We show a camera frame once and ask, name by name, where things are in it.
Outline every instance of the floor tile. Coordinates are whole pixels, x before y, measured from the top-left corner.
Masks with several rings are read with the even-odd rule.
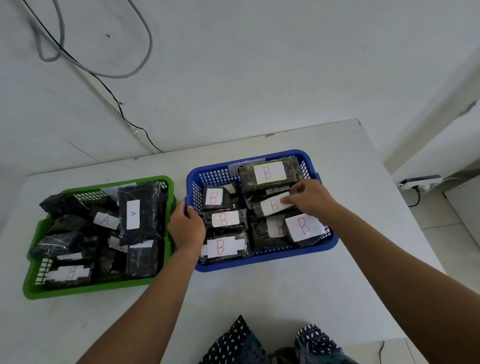
[[[417,202],[418,197],[415,190],[400,190],[400,193],[407,205],[413,205]],[[421,194],[420,203],[418,206],[411,207],[410,211],[421,229],[461,222],[439,188]]]
[[[410,340],[409,338],[407,338],[407,345],[410,349],[410,353],[412,354],[412,358],[415,364],[428,364],[427,359],[423,357],[420,350],[417,349],[417,347],[413,344],[412,340]]]
[[[423,230],[445,272],[480,294],[480,248],[462,223]]]
[[[363,345],[345,346],[343,352],[359,364],[378,364],[381,344],[381,341],[375,341]],[[382,364],[415,364],[405,339],[385,341]]]

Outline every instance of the tabletop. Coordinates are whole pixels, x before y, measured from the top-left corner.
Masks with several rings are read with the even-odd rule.
[[[398,246],[443,271],[357,119],[28,177],[0,237],[0,362],[74,363],[145,287],[29,301],[22,294],[38,204],[67,188],[167,175],[186,194],[192,169],[300,149],[332,196]],[[302,326],[339,345],[404,337],[341,241],[329,251],[195,271],[162,363],[196,363],[243,315],[270,352]]]

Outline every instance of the gray cable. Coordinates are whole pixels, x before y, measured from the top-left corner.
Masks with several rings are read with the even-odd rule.
[[[62,18],[62,15],[61,15],[61,11],[60,11],[60,7],[58,6],[58,2],[57,0],[52,0],[53,3],[55,4],[55,9],[57,9],[57,15],[59,16],[59,23],[60,23],[60,31],[62,30],[62,24],[63,24],[63,18]],[[94,75],[97,75],[97,76],[100,76],[100,77],[106,77],[106,78],[128,78],[128,77],[131,77],[133,76],[134,74],[138,73],[144,66],[145,64],[147,63],[148,59],[150,58],[151,54],[152,54],[152,47],[153,47],[153,39],[152,39],[152,32],[150,31],[150,27],[148,26],[146,20],[144,19],[142,13],[140,12],[140,10],[138,10],[137,6],[133,3],[132,0],[127,0],[128,3],[131,5],[131,7],[133,8],[133,10],[135,10],[135,12],[137,13],[138,17],[140,18],[140,20],[142,21],[142,23],[144,24],[145,26],[145,29],[147,30],[147,33],[148,33],[148,39],[149,39],[149,45],[148,45],[148,51],[147,51],[147,55],[145,56],[145,58],[143,59],[143,61],[140,63],[140,65],[135,68],[132,72],[130,73],[127,73],[127,74],[118,74],[118,75],[115,75],[115,74],[105,74],[105,73],[99,73],[99,72],[95,72],[95,71],[92,71],[90,70],[89,68],[86,68],[84,67],[83,65],[81,65],[80,63],[78,63],[76,60],[72,59],[67,53],[65,53],[65,51],[62,49],[63,48],[63,45],[62,45],[62,34],[63,34],[63,38],[65,37],[65,28],[63,27],[63,32],[60,33],[60,47],[57,46],[57,44],[55,44],[55,42],[43,31],[43,29],[41,29],[40,27],[37,26],[36,23],[34,23],[33,21],[30,21],[30,25],[35,29],[34,30],[34,33],[37,35],[37,34],[40,34],[59,54],[61,54],[62,56],[64,56],[69,62],[73,63],[75,66],[77,66],[78,68],[81,68],[82,70],[84,71],[87,71],[91,74],[94,74]],[[40,48],[40,39],[39,37],[35,37],[35,42],[36,42],[36,46],[37,46],[37,51],[39,51],[38,55],[39,57],[45,61],[45,62],[53,62],[55,61],[56,59],[58,59],[58,54],[55,55],[54,57],[48,59],[48,61],[46,61],[44,58],[43,58],[43,54],[42,56],[40,56],[41,54],[41,48]]]

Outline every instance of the paper label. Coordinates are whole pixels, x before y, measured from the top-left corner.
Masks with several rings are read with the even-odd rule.
[[[272,188],[267,188],[265,192],[267,192],[267,194],[276,194],[277,192],[288,191],[289,189],[290,189],[289,186],[272,187]]]
[[[153,240],[145,240],[143,243],[130,245],[131,248],[151,248],[153,246]]]
[[[292,205],[283,204],[280,202],[280,198],[284,196],[289,196],[289,195],[290,195],[290,192],[287,191],[287,192],[283,192],[282,194],[278,194],[276,196],[269,197],[268,199],[263,200],[260,203],[260,207],[262,208],[264,216],[272,215],[276,212],[285,210],[286,208],[292,206]]]
[[[120,219],[103,212],[97,212],[93,223],[116,230],[119,227]]]
[[[140,227],[140,200],[127,201],[127,230]]]
[[[218,214],[212,214],[212,225],[214,228],[228,225],[240,224],[240,216],[238,211],[225,211]]]
[[[110,197],[113,197],[115,200],[118,201],[118,199],[119,199],[119,188],[120,187],[136,186],[136,185],[137,185],[137,183],[133,182],[133,183],[122,184],[120,186],[104,187],[104,188],[100,188],[100,190],[102,190],[107,195],[109,195]]]
[[[127,245],[120,245],[120,239],[116,236],[110,236],[108,241],[108,246],[112,249],[116,249],[119,252],[128,253],[128,246]]]
[[[228,192],[230,192],[231,194],[234,194],[234,193],[237,192],[237,191],[235,191],[235,187],[233,187],[233,183],[224,184],[223,187],[224,187]]]
[[[221,205],[223,202],[223,188],[207,188],[205,205]]]
[[[283,219],[285,215],[275,215],[267,218],[268,236],[271,238],[281,238],[285,236]]]
[[[88,277],[90,268],[84,268],[84,266],[67,266],[59,267],[58,270],[52,270],[48,272],[47,279],[52,280],[77,280],[80,277]]]
[[[257,184],[283,181],[287,179],[282,162],[273,162],[253,166]]]
[[[83,259],[82,253],[73,253],[73,254],[65,254],[57,256],[58,260],[79,260]]]
[[[228,172],[230,173],[230,177],[235,177],[235,176],[239,175],[239,167],[240,166],[243,166],[244,164],[247,165],[247,164],[260,163],[260,162],[265,162],[265,158],[246,160],[246,161],[243,161],[243,162],[230,164],[228,166]]]
[[[287,218],[285,223],[294,242],[322,235],[325,232],[323,224],[317,218],[307,214]]]
[[[235,236],[226,236],[207,240],[207,257],[237,255],[238,250],[245,249],[245,239],[235,240]]]

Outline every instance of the person's left hand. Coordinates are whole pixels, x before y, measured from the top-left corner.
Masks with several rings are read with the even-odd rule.
[[[184,210],[185,199],[181,200],[173,211],[168,223],[168,231],[177,251],[188,251],[199,256],[205,240],[204,221],[192,206],[188,206],[188,217],[183,213]]]

